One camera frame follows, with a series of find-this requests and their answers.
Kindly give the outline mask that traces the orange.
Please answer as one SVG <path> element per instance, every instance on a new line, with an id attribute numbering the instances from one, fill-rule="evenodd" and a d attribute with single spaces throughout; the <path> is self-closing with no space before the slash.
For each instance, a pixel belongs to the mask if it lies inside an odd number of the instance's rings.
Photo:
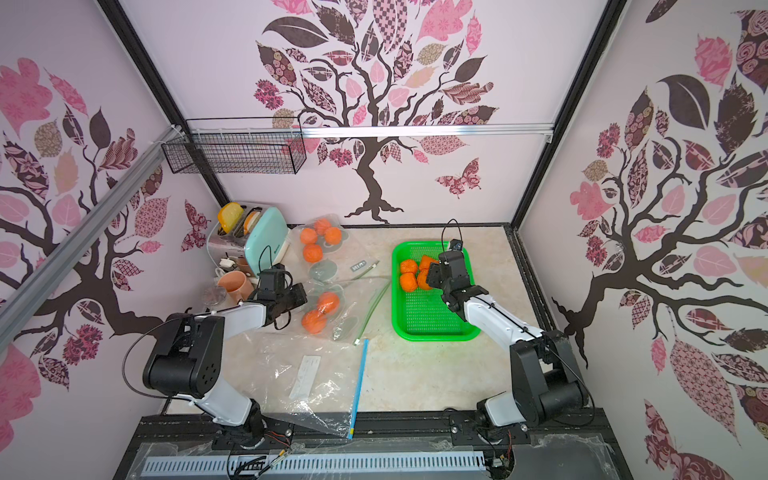
<path id="1" fill-rule="evenodd" d="M 419 289 L 417 276 L 412 272 L 403 273 L 399 277 L 401 289 L 406 293 L 411 293 Z"/>
<path id="2" fill-rule="evenodd" d="M 417 285 L 421 290 L 431 290 L 432 287 L 428 284 L 428 271 L 426 269 L 421 270 L 417 276 Z"/>
<path id="3" fill-rule="evenodd" d="M 419 264 L 412 259 L 404 260 L 399 264 L 399 271 L 401 275 L 408 273 L 417 275 L 419 273 Z"/>
<path id="4" fill-rule="evenodd" d="M 423 255 L 421 260 L 420 260 L 420 262 L 419 262 L 419 270 L 420 271 L 429 270 L 431 265 L 435 264 L 435 263 L 437 263 L 436 259 L 434 259 L 434 258 L 432 258 L 430 256 L 427 256 L 427 255 Z"/>

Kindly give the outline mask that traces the green plastic basket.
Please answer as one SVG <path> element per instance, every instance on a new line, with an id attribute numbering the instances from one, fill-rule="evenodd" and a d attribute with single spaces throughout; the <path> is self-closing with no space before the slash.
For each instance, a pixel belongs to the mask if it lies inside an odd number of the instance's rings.
<path id="1" fill-rule="evenodd" d="M 480 330 L 461 320 L 441 299 L 440 290 L 406 292 L 400 285 L 400 264 L 419 263 L 423 256 L 437 259 L 444 250 L 439 240 L 407 241 L 392 251 L 392 326 L 403 339 L 412 342 L 464 342 L 476 338 Z"/>

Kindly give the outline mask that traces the green-zip bag of oranges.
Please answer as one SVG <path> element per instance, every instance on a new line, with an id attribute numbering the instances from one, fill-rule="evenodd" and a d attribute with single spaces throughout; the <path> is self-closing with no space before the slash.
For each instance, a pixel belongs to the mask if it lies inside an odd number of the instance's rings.
<path id="1" fill-rule="evenodd" d="M 391 281 L 386 277 L 337 283 L 308 281 L 307 303 L 299 308 L 299 334 L 358 345 Z"/>

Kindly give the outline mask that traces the blue-zip clear bag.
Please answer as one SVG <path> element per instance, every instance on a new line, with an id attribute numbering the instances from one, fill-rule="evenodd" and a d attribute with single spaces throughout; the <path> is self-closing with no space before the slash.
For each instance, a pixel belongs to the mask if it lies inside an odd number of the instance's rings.
<path id="1" fill-rule="evenodd" d="M 353 436 L 366 340 L 272 334 L 259 340 L 258 351 L 251 395 L 266 416 L 333 437 Z"/>

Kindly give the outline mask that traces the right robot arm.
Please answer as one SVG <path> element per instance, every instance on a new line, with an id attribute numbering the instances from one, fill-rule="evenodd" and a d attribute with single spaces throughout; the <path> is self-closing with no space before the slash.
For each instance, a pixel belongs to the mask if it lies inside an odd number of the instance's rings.
<path id="1" fill-rule="evenodd" d="M 463 242 L 454 239 L 431 264 L 427 284 L 464 322 L 509 354 L 511 389 L 478 403 L 480 418 L 496 427 L 538 426 L 590 402 L 567 337 L 528 324 L 470 279 Z"/>

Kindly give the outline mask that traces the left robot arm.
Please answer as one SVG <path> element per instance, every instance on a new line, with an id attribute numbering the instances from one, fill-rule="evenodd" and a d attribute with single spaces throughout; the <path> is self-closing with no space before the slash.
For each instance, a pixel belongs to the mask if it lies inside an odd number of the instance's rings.
<path id="1" fill-rule="evenodd" d="M 224 342 L 250 330 L 274 325 L 307 303 L 304 286 L 284 265 L 264 270 L 256 290 L 235 306 L 217 312 L 180 313 L 167 319 L 145 365 L 142 382 L 150 389 L 191 402 L 213 422 L 254 437 L 265 428 L 257 401 L 221 378 Z"/>

